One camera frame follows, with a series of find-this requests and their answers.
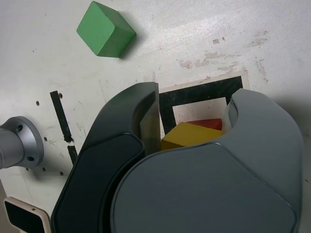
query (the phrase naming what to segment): black tape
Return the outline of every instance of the black tape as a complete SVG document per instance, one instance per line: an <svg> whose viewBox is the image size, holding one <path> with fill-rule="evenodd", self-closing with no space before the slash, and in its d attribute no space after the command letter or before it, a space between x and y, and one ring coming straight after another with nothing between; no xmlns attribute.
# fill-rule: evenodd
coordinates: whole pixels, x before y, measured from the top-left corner
<svg viewBox="0 0 311 233"><path fill-rule="evenodd" d="M58 118L60 128L61 128L63 135L64 135L64 140L68 143L73 142L73 139L72 139L71 133L70 133L70 129L69 129L69 126L68 126L68 123L66 120L66 116L64 113L64 109L63 109L62 103L61 103L59 96L58 96L58 92L53 91L50 93L50 96L51 96L51 99L52 99L52 102L54 105L54 109L56 111L56 115Z"/></svg>

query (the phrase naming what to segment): black rectangle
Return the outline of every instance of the black rectangle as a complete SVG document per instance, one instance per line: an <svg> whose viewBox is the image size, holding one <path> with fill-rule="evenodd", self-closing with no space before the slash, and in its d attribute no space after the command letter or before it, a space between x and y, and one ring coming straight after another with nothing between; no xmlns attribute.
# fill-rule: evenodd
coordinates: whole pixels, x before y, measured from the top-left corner
<svg viewBox="0 0 311 233"><path fill-rule="evenodd" d="M7 201L4 202L10 223L27 233L44 233L41 218Z"/></svg>
<svg viewBox="0 0 311 233"><path fill-rule="evenodd" d="M62 106L62 103L59 99L59 96L58 96L58 92L57 91L53 91L50 93L50 96L51 96L51 99L52 99L52 102L53 102L53 105L54 105L54 109L56 111L56 115L57 115L57 118L58 118L58 122L59 122L59 125L60 125L60 128L63 132L63 135L64 135L64 140L66 142L72 142L73 139L71 137L71 133L70 133L70 129L69 129L69 126L68 126L68 123L67 123L67 119L66 119L66 116L65 116L65 113L64 113L64 109L63 109L63 106Z"/></svg>
<svg viewBox="0 0 311 233"><path fill-rule="evenodd" d="M165 134L168 134L176 126L173 106L223 97L225 97L226 103L228 104L233 93L240 88L243 88L242 77L238 76L160 93L160 114Z"/></svg>

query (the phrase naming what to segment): green block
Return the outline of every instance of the green block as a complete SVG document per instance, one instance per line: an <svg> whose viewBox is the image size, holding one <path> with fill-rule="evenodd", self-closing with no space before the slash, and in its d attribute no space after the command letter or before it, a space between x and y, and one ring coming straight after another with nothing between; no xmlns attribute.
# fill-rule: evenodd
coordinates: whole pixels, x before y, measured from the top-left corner
<svg viewBox="0 0 311 233"><path fill-rule="evenodd" d="M88 7L77 33L100 57L120 57L136 36L118 11L95 1Z"/></svg>

